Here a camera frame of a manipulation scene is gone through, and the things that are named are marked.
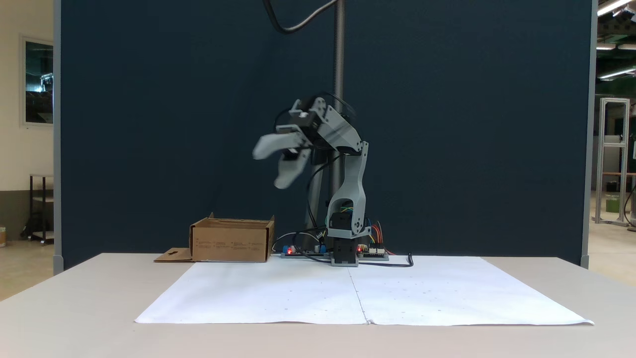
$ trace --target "table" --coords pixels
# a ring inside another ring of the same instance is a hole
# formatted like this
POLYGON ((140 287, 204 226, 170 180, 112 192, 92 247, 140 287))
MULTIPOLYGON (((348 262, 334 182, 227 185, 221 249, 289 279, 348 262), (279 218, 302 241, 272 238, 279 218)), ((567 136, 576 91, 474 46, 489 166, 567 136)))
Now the table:
POLYGON ((636 352, 636 287, 560 259, 484 258, 596 326, 136 324, 192 265, 152 262, 157 256, 101 254, 0 302, 0 357, 582 358, 636 352), (309 349, 321 343, 331 348, 309 349))

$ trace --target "power cable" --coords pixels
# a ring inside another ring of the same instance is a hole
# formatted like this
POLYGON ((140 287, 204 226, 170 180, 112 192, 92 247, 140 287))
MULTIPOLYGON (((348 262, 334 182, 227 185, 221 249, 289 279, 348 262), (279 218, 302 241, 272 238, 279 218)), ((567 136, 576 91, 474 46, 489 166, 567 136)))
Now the power cable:
POLYGON ((320 8, 316 9, 311 15, 309 15, 305 20, 302 20, 301 22, 297 23, 296 25, 292 27, 282 27, 279 24, 278 19, 276 18, 276 14, 274 13, 274 9, 272 8, 272 3, 270 2, 270 0, 263 0, 263 5, 265 5, 265 11, 267 11, 267 16, 269 16, 272 26, 274 26, 274 29, 280 32, 281 34, 288 35, 288 34, 293 34, 294 32, 305 27, 307 24, 309 24, 311 20, 314 19, 314 17, 326 11, 336 2, 337 0, 331 0, 325 5, 322 5, 320 8))

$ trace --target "black wire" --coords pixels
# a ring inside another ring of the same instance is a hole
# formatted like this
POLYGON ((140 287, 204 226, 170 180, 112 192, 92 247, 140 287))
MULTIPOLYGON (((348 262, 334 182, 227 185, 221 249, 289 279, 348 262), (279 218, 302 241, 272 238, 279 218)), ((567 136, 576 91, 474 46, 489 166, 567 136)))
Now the black wire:
POLYGON ((625 216, 625 220, 627 220, 627 226, 634 226, 632 224, 632 221, 627 218, 627 202, 629 202, 629 200, 632 197, 632 194, 634 193, 634 191, 636 191, 636 185, 633 185, 632 191, 630 192, 630 195, 627 196, 627 200, 625 200, 625 205, 623 206, 623 215, 625 216))
POLYGON ((411 252, 406 256, 408 264, 383 264, 380 262, 359 262, 360 265, 382 266, 385 268, 410 268, 413 267, 413 254, 411 252))
POLYGON ((297 254, 301 254, 302 256, 305 256, 307 259, 311 259, 317 262, 323 262, 325 264, 331 264, 331 261, 325 261, 325 260, 320 260, 320 259, 316 259, 313 256, 307 255, 305 252, 303 252, 302 249, 300 249, 299 247, 296 246, 296 237, 298 236, 298 234, 300 233, 309 233, 310 231, 320 231, 323 229, 326 229, 326 226, 320 226, 320 227, 313 227, 311 229, 305 229, 305 230, 300 230, 300 231, 296 231, 295 234, 293 234, 291 236, 291 244, 294 245, 295 249, 296 249, 296 253, 297 254))
POLYGON ((325 91, 325 90, 324 90, 324 91, 322 91, 322 92, 320 92, 320 93, 318 94, 318 96, 323 95, 323 94, 325 94, 325 95, 327 95, 327 96, 331 96, 331 97, 333 97, 333 99, 335 99, 336 101, 338 101, 338 102, 342 103, 345 107, 347 107, 347 109, 348 109, 348 110, 351 112, 351 114, 353 115, 353 118, 352 118, 352 119, 353 119, 353 120, 357 119, 357 113, 356 113, 356 111, 354 110, 354 108, 353 108, 353 107, 351 107, 351 105, 350 105, 349 103, 347 103, 347 102, 343 101, 343 100, 342 100, 342 98, 340 98, 340 97, 336 96, 335 94, 333 94, 333 93, 331 93, 331 92, 327 92, 327 91, 325 91))
POLYGON ((270 21, 272 23, 272 26, 274 26, 274 29, 276 31, 280 32, 281 34, 285 34, 285 35, 293 34, 294 32, 302 29, 307 24, 309 24, 309 22, 311 20, 313 20, 314 17, 316 17, 320 13, 326 11, 328 8, 332 7, 335 3, 336 3, 335 0, 330 0, 330 2, 326 3, 325 5, 321 6, 317 10, 315 10, 311 15, 309 15, 309 17, 307 17, 305 20, 302 20, 298 24, 296 24, 296 25, 294 25, 292 27, 282 27, 279 24, 278 19, 276 18, 276 14, 274 13, 274 9, 272 8, 272 4, 271 4, 270 0, 263 0, 263 5, 265 5, 265 11, 267 11, 267 16, 269 16, 270 21))
POLYGON ((274 129, 273 129, 274 133, 276 133, 276 126, 278 125, 278 119, 280 118, 280 116, 282 116, 283 114, 289 111, 291 111, 291 107, 287 108, 286 110, 280 111, 280 113, 276 115, 276 118, 274 118, 274 129))
POLYGON ((318 225, 316 224, 316 219, 314 217, 314 213, 312 213, 311 204, 309 203, 309 187, 311 186, 312 181, 314 180, 314 177, 316 176, 316 174, 320 173, 320 171, 324 170, 324 168, 328 167, 332 162, 337 161, 341 156, 342 154, 335 157, 332 161, 327 161, 327 163, 323 164, 321 167, 316 169, 316 171, 314 171, 312 176, 309 178, 309 182, 307 183, 307 212, 309 212, 309 219, 312 221, 312 225, 314 227, 317 227, 318 225))

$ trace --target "dark blue partition wall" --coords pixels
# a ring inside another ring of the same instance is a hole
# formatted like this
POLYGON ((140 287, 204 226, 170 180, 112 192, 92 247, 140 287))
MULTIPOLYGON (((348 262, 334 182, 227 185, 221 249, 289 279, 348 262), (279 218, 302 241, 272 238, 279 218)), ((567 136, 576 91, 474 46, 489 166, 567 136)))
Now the dark blue partition wall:
MULTIPOLYGON (((281 22, 320 1, 276 1, 281 22)), ((347 1, 345 99, 393 251, 581 258, 590 56, 576 1, 347 1)), ((187 245, 218 217, 303 227, 305 184, 251 150, 332 87, 333 11, 292 36, 260 1, 62 2, 62 255, 187 245)))

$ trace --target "robotic arm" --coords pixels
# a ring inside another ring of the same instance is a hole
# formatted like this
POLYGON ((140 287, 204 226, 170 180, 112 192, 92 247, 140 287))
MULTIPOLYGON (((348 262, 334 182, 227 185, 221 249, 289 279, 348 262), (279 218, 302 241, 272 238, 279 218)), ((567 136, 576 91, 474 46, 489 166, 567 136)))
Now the robotic arm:
POLYGON ((254 159, 265 159, 274 152, 282 151, 279 175, 274 185, 285 189, 303 172, 313 148, 333 149, 346 157, 343 184, 329 202, 327 232, 334 238, 335 252, 340 244, 343 244, 341 249, 347 252, 344 260, 336 258, 333 262, 332 258, 332 263, 343 261, 344 265, 353 264, 351 260, 357 260, 357 243, 353 239, 371 233, 371 227, 364 219, 366 196, 362 186, 369 143, 361 140, 357 131, 321 97, 296 100, 289 115, 289 124, 277 125, 276 133, 259 139, 252 153, 254 159), (342 204, 349 201, 353 212, 340 213, 342 204))

